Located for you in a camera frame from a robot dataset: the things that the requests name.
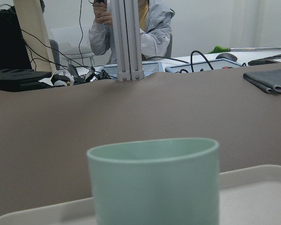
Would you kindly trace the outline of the folded grey cloth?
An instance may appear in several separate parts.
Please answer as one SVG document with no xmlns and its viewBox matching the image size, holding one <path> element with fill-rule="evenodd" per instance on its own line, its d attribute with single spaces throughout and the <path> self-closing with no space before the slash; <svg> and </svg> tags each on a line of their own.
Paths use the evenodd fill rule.
<svg viewBox="0 0 281 225">
<path fill-rule="evenodd" d="M 266 93 L 281 93 L 281 69 L 248 72 L 243 78 Z"/>
</svg>

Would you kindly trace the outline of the black stepped holder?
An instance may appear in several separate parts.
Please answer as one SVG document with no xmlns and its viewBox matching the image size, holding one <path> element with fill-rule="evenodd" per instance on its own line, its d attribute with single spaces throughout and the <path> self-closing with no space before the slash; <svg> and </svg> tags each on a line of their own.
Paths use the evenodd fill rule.
<svg viewBox="0 0 281 225">
<path fill-rule="evenodd" d="M 49 84 L 40 82 L 40 80 L 51 77 L 51 72 L 32 69 L 2 69 L 0 70 L 0 90 L 20 92 L 50 88 Z"/>
</svg>

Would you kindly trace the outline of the black keyboard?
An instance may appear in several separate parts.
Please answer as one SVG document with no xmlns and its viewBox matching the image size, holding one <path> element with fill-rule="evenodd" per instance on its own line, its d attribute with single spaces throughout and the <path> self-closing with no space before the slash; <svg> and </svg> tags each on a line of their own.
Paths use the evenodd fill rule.
<svg viewBox="0 0 281 225">
<path fill-rule="evenodd" d="M 273 64 L 273 63 L 281 63 L 281 54 L 265 57 L 261 59 L 251 60 L 247 63 L 247 65 L 256 66 L 256 65 Z"/>
</svg>

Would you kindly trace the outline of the person in black jacket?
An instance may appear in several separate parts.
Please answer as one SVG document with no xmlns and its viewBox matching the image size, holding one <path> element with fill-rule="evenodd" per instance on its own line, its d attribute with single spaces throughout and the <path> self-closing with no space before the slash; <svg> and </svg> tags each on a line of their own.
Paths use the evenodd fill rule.
<svg viewBox="0 0 281 225">
<path fill-rule="evenodd" d="M 15 7 L 0 10 L 0 70 L 31 68 Z"/>
</svg>

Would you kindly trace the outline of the mint green cup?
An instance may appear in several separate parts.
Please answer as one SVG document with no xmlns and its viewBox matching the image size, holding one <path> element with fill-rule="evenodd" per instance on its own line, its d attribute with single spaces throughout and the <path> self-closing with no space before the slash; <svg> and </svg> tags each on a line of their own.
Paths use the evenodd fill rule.
<svg viewBox="0 0 281 225">
<path fill-rule="evenodd" d="M 219 224 L 219 143 L 172 138 L 87 151 L 99 225 Z"/>
</svg>

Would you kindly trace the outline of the black computer mouse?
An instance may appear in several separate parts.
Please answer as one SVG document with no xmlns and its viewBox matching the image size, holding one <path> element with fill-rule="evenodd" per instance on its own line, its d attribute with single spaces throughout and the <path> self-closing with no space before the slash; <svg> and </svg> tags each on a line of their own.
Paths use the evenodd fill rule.
<svg viewBox="0 0 281 225">
<path fill-rule="evenodd" d="M 238 60 L 237 56 L 235 56 L 235 55 L 233 55 L 229 52 L 222 52 L 222 53 L 218 54 L 216 56 L 216 59 L 228 59 L 228 60 L 231 60 L 231 61 L 237 61 Z"/>
</svg>

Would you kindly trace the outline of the white chair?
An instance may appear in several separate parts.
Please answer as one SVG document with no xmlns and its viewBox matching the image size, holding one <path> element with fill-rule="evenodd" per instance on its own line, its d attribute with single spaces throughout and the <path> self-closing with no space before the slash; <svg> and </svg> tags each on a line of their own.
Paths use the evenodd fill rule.
<svg viewBox="0 0 281 225">
<path fill-rule="evenodd" d="M 89 58 L 91 65 L 95 65 L 93 59 L 95 54 L 89 43 L 89 29 L 90 26 L 51 29 L 53 39 L 59 45 L 60 57 L 65 59 L 68 64 L 74 60 Z"/>
</svg>

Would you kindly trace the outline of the aluminium frame post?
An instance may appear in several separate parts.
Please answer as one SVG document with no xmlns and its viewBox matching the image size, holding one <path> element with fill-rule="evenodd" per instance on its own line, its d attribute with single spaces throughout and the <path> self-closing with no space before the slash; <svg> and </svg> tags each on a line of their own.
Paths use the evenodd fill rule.
<svg viewBox="0 0 281 225">
<path fill-rule="evenodd" d="M 111 14 L 117 57 L 117 80 L 144 78 L 137 0 L 112 0 Z"/>
</svg>

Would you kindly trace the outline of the cream rabbit tray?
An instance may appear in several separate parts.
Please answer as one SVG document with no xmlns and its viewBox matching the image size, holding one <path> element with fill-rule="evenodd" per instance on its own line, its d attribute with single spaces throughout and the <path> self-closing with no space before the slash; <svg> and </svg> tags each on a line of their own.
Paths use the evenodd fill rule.
<svg viewBox="0 0 281 225">
<path fill-rule="evenodd" d="M 221 225 L 281 225 L 281 166 L 220 174 Z M 0 216 L 0 225 L 95 225 L 92 198 Z"/>
</svg>

